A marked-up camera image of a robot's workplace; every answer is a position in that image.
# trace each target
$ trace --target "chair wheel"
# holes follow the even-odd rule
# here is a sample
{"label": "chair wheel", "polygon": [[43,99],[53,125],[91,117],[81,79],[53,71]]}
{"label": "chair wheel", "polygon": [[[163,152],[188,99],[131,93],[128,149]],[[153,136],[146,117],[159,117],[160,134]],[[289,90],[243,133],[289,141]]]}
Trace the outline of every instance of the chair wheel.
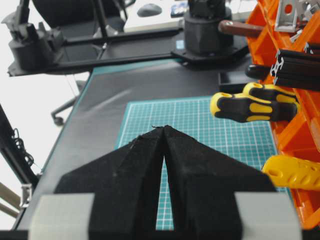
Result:
{"label": "chair wheel", "polygon": [[60,116],[53,119],[54,124],[57,126],[62,126],[64,124],[64,119]]}

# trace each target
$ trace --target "wooden handle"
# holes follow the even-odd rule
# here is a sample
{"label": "wooden handle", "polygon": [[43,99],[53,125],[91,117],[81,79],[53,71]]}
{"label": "wooden handle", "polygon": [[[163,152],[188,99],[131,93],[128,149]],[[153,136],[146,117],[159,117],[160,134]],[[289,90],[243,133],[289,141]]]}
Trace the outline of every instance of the wooden handle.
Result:
{"label": "wooden handle", "polygon": [[264,27],[238,21],[222,20],[218,25],[218,29],[224,34],[257,38]]}

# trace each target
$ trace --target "yellow and black screwdriver handle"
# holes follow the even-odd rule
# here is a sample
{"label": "yellow and black screwdriver handle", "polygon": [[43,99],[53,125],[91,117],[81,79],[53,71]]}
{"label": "yellow and black screwdriver handle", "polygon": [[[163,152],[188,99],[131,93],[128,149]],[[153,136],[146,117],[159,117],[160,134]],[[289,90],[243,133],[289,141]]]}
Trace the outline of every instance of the yellow and black screwdriver handle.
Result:
{"label": "yellow and black screwdriver handle", "polygon": [[242,92],[258,99],[277,101],[279,103],[298,102],[294,92],[284,90],[273,84],[259,84],[256,82],[250,82],[245,85]]}
{"label": "yellow and black screwdriver handle", "polygon": [[210,111],[217,118],[245,123],[251,121],[290,121],[299,110],[299,104],[263,100],[245,93],[218,92],[211,98]]}

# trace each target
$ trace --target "black cylindrical base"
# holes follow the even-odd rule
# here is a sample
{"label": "black cylindrical base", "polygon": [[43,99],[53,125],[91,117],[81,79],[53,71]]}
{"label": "black cylindrical base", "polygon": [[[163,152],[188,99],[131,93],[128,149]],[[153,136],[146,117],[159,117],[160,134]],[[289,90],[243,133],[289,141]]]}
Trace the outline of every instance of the black cylindrical base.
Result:
{"label": "black cylindrical base", "polygon": [[231,10],[225,8],[225,16],[214,19],[191,17],[190,12],[184,14],[184,41],[186,49],[196,54],[210,54],[233,44],[233,36],[218,30],[222,20],[231,20]]}

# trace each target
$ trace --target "gray tape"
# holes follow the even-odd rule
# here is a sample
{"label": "gray tape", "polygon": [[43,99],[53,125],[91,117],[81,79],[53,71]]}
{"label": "gray tape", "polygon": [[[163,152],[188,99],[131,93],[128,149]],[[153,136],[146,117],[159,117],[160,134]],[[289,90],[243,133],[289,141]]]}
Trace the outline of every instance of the gray tape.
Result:
{"label": "gray tape", "polygon": [[242,240],[302,240],[296,210],[280,192],[236,192]]}
{"label": "gray tape", "polygon": [[29,240],[88,240],[93,193],[41,197],[32,217]]}

